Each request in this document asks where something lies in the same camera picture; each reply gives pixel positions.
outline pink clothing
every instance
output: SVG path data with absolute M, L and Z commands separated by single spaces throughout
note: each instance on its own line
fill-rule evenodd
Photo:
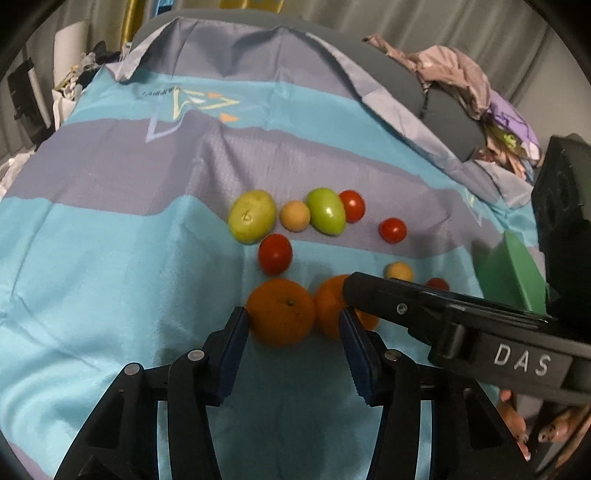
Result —
M 488 110 L 491 104 L 488 77 L 474 60 L 458 49 L 437 45 L 406 55 L 379 33 L 364 40 L 415 73 L 424 90 L 437 82 L 462 104 L 473 119 L 480 119 Z

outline small yellow fruit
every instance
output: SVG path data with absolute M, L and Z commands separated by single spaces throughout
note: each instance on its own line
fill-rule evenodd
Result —
M 404 262 L 390 263 L 384 272 L 385 278 L 397 278 L 398 280 L 413 281 L 413 269 Z
M 310 209 L 304 202 L 292 200 L 281 209 L 279 220 L 291 232 L 301 232 L 310 224 Z
M 242 244 L 255 244 L 275 225 L 277 207 L 273 197 L 265 190 L 243 193 L 228 214 L 228 227 L 232 236 Z

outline yellow object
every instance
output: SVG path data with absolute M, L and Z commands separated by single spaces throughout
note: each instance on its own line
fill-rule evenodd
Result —
M 413 273 L 413 269 L 410 268 L 406 263 L 396 262 L 396 263 L 390 263 L 390 265 L 388 265 L 386 267 L 386 270 L 384 272 L 384 277 L 385 278 L 397 278 L 398 280 L 404 280 L 404 281 L 413 281 L 414 280 L 414 273 Z
M 237 122 L 240 119 L 237 116 L 228 115 L 227 113 L 220 113 L 220 120 L 225 124 L 228 124 L 230 122 Z
M 134 35 L 142 26 L 144 19 L 145 0 L 127 0 L 125 16 L 121 27 L 121 47 L 134 39 Z
M 278 14 L 284 0 L 220 0 L 219 8 L 254 8 Z
M 301 232 L 310 224 L 310 209 L 304 202 L 292 200 L 281 209 L 279 220 L 289 231 Z
M 277 207 L 265 190 L 251 190 L 238 197 L 228 215 L 232 236 L 242 244 L 254 244 L 273 230 Z

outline fingernail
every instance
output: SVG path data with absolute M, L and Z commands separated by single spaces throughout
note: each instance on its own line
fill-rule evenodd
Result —
M 556 425 L 552 423 L 540 430 L 538 442 L 551 442 L 554 435 L 556 435 Z
M 523 432 L 523 433 L 518 433 L 517 435 L 515 435 L 515 440 L 517 441 L 517 443 L 523 443 L 523 445 L 525 445 L 527 443 L 527 441 L 530 439 L 527 436 L 527 433 Z

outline screw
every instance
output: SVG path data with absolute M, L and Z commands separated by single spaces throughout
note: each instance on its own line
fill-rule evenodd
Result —
M 129 364 L 126 365 L 125 368 L 123 369 L 123 371 L 125 372 L 125 375 L 135 375 L 137 372 L 139 372 L 139 365 L 138 364 Z
M 205 352 L 203 350 L 191 350 L 187 354 L 187 358 L 192 362 L 199 362 L 205 358 Z
M 398 350 L 390 349 L 384 352 L 384 357 L 386 357 L 386 360 L 395 362 L 397 360 L 400 360 L 400 357 L 402 357 L 402 353 L 400 353 Z

